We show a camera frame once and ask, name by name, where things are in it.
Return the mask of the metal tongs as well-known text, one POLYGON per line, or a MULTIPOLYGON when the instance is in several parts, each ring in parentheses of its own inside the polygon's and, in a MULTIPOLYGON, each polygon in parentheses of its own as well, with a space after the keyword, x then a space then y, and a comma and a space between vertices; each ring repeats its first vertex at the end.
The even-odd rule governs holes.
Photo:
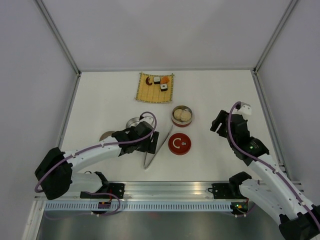
POLYGON ((162 148, 162 146, 164 145, 164 143, 167 141, 167 139, 169 138, 170 134, 172 133, 173 127, 174 126, 171 125, 171 127, 169 128, 169 131, 165 135, 164 139, 162 139, 160 141, 160 143, 157 145, 154 154, 151 154, 151 153, 146 153, 145 154, 144 161, 143 161, 143 169, 144 170, 147 170, 150 167, 150 165, 153 162, 154 158, 156 157, 156 155, 158 154, 158 152, 160 151, 160 149, 162 148))

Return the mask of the white bun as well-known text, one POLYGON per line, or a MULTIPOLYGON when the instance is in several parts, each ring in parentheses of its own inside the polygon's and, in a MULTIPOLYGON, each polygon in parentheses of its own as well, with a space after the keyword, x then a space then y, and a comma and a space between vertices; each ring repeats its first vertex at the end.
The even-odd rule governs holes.
POLYGON ((182 122, 188 122, 188 121, 191 120, 191 118, 192 118, 192 114, 189 111, 184 110, 183 113, 181 114, 181 119, 180 120, 182 122))
POLYGON ((176 119, 176 120, 180 120, 181 119, 181 114, 183 113, 183 110, 178 108, 174 111, 173 113, 173 117, 176 119))

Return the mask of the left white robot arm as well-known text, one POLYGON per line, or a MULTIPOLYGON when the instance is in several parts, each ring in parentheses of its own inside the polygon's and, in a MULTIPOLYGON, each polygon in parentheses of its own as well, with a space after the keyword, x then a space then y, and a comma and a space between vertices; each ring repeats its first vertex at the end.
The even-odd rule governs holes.
POLYGON ((140 120, 136 126, 116 131, 95 145, 80 150, 50 149, 34 172, 38 180, 34 191, 44 193, 48 200, 58 199, 66 193, 79 193, 83 199, 106 198, 111 190, 104 174, 81 171, 135 151, 154 153, 159 137, 156 126, 156 123, 140 120))

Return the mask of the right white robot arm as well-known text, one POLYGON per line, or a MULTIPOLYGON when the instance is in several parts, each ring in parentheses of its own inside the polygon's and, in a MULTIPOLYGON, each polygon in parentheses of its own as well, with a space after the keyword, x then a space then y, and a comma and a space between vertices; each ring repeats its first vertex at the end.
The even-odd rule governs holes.
POLYGON ((286 240, 311 240, 320 234, 320 207, 309 200, 274 162, 268 148, 250 135, 247 120, 221 110, 210 131, 227 139, 235 156, 267 185, 260 187, 248 173, 229 178, 228 192, 254 202, 278 225, 286 240))

